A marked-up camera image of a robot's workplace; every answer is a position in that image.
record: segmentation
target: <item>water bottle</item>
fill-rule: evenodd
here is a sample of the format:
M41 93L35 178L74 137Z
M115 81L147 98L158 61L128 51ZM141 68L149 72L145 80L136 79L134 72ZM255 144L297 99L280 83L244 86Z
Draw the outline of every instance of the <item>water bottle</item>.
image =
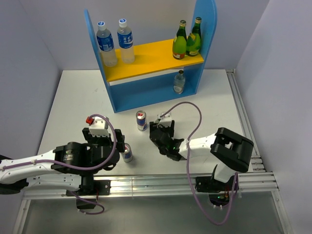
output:
M111 32L106 28L103 21L97 23L97 41L99 48L101 49L102 59L105 66L113 67L118 63L116 52L114 49L114 42Z
M174 80L174 92L176 94L181 94L184 89L185 77L183 71L180 70L179 73L175 76Z
M124 63L133 63L135 61L135 53L133 51L133 38L131 28L127 26L126 19L119 20L119 28L117 30L117 34L122 61Z

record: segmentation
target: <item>silver can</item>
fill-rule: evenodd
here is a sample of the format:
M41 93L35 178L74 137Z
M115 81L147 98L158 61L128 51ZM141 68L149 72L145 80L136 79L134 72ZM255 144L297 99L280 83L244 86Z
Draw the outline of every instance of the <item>silver can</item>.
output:
M140 131L145 131L147 129L146 113L145 113L145 111L138 111L136 113L136 123L137 123L137 128Z
M131 162L133 159L132 150L129 144L125 143L125 152L120 153L125 162Z

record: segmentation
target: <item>blue shelf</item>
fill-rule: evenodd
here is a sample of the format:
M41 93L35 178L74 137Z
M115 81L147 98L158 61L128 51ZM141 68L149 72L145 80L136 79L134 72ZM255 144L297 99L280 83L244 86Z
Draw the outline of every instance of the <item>blue shelf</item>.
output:
M196 94L202 72L205 68L209 49L215 34L217 23L215 0L196 1L193 14L193 22L191 25L194 25L196 17L202 18L202 45L200 49L200 55L204 59L204 62L201 64L189 65L184 67L186 84L182 94L176 94L173 91L175 73L130 81L118 85L110 85L110 83L107 82L106 79L106 74L103 69L102 58L100 56L100 51L98 48L94 29L87 9L84 10L84 16L92 48L97 58L97 63L103 77L107 94L115 113Z
M194 95L195 88L186 82L182 94L173 90L176 72L140 79L110 87L116 112Z

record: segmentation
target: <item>white wall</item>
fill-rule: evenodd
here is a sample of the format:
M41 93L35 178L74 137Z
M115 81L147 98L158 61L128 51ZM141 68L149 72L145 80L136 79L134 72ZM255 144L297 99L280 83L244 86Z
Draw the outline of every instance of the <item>white wall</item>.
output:
M59 69L18 0L0 4L0 154L36 155ZM0 229L9 234L21 195L0 195Z
M189 32L196 0L20 0L59 67L98 69L83 9L93 24L104 20L118 48L118 20L126 18L134 43L173 38L185 19ZM235 68L269 0L216 0L218 25L209 68Z
M236 75L265 166L298 234L312 227L311 9L311 0L270 0Z

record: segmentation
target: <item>bottle label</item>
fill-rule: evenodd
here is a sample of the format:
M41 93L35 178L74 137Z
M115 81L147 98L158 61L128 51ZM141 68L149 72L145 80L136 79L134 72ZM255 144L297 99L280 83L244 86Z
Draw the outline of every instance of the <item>bottle label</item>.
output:
M173 56L177 59L182 59L185 56L185 53L183 53L183 54L179 54L179 53L175 53L175 52L172 52L172 53L173 53Z
M195 51L190 51L190 55L197 55L199 50L195 50Z
M123 49L128 49L133 45L132 32L127 35L118 34L119 46Z
M176 86L176 85L174 85L174 91L176 92L176 93L182 93L182 90L183 90L183 88L182 87L179 87L179 86Z
M193 33L190 34L190 37L195 41L196 36Z
M114 48L114 42L113 42L112 34L110 34L106 38L97 37L97 41L98 41L99 48L102 51L111 51Z

